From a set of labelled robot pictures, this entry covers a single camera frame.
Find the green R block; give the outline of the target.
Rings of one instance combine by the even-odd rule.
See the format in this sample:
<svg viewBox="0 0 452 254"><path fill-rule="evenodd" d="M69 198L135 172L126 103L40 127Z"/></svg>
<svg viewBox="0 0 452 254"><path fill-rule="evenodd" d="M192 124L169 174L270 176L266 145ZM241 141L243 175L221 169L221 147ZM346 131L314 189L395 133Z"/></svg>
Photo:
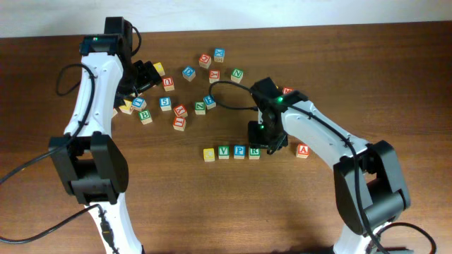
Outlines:
<svg viewBox="0 0 452 254"><path fill-rule="evenodd" d="M261 150L258 148L249 148L249 159L260 159Z"/></svg>

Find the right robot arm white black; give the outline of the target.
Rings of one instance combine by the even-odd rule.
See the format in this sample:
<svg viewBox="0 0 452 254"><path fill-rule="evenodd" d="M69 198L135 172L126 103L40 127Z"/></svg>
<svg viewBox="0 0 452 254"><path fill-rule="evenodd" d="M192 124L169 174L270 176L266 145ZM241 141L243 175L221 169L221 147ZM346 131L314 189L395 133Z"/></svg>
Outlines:
<svg viewBox="0 0 452 254"><path fill-rule="evenodd" d="M345 226L328 252L375 250L369 234L394 223L411 205L394 148L384 140L358 138L325 117L306 95L285 94L270 78L249 92L258 109L258 120L248 124L250 147L271 155L287 146L291 135L333 170L336 207Z"/></svg>

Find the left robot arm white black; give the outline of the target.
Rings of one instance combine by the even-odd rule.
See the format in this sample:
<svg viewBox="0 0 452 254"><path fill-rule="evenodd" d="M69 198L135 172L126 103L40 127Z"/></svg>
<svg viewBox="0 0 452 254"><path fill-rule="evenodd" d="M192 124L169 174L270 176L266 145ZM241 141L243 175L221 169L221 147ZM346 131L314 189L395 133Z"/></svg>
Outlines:
<svg viewBox="0 0 452 254"><path fill-rule="evenodd" d="M151 62L133 62L136 29L122 17L108 17L99 35L87 35L80 88L69 124L49 148L65 191L91 214L107 253L143 253L126 207L129 169L112 140L113 111L125 99L159 85Z"/></svg>

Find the yellow C block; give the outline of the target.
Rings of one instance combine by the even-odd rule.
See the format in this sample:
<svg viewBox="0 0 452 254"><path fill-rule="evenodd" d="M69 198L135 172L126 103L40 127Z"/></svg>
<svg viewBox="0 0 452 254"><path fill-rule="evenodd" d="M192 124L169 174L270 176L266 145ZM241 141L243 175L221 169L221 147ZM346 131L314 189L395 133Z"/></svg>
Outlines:
<svg viewBox="0 0 452 254"><path fill-rule="evenodd" d="M214 148L206 148L203 150L203 159L205 162L214 162L215 161L215 149Z"/></svg>

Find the blue P block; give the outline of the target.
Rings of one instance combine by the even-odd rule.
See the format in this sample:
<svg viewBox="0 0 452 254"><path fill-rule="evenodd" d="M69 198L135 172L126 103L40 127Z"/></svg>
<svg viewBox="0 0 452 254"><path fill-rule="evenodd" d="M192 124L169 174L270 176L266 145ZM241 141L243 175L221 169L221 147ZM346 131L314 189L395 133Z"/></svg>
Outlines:
<svg viewBox="0 0 452 254"><path fill-rule="evenodd" d="M235 145L233 154L235 159L244 159L246 155L246 147L244 145Z"/></svg>

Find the green V block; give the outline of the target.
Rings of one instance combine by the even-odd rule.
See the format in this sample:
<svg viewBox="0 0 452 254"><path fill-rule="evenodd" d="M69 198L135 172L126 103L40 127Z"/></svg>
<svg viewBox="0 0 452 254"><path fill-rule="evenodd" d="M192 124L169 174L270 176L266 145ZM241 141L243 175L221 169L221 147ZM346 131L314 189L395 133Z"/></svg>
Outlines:
<svg viewBox="0 0 452 254"><path fill-rule="evenodd" d="M230 158L230 147L226 145L221 145L218 147L218 158L219 159L229 159Z"/></svg>

